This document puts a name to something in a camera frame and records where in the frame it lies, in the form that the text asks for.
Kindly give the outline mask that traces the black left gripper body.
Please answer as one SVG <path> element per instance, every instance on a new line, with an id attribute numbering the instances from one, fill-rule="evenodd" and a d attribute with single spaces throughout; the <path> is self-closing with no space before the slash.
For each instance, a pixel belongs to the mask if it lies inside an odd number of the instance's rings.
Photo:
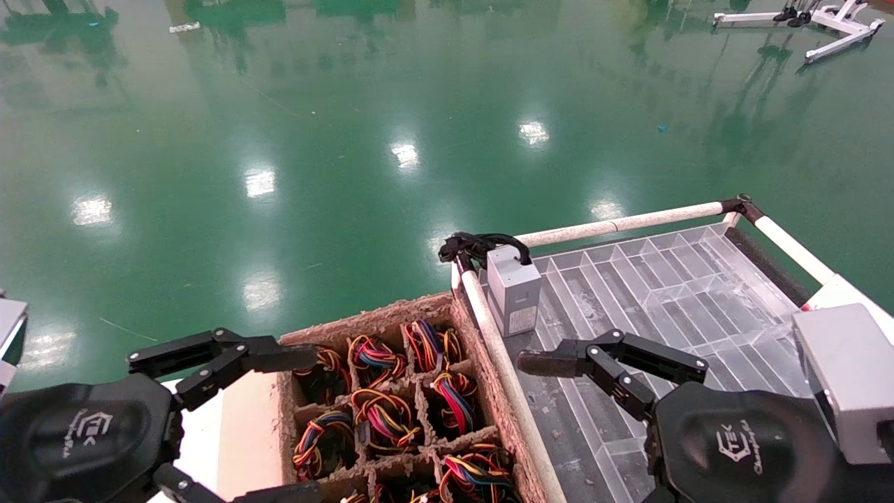
<path id="1" fill-rule="evenodd" d="M 182 408 L 168 388 L 132 374 L 5 395 L 3 502 L 147 502 L 154 471 L 179 455 Z"/>

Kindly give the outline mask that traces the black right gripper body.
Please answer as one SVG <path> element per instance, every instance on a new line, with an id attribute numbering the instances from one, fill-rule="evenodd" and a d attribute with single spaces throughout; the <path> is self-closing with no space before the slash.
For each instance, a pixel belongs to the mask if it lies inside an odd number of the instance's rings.
<path id="1" fill-rule="evenodd" d="M 646 458 L 686 502 L 817 502 L 841 455 L 811 399 L 673 391 L 655 408 Z"/>

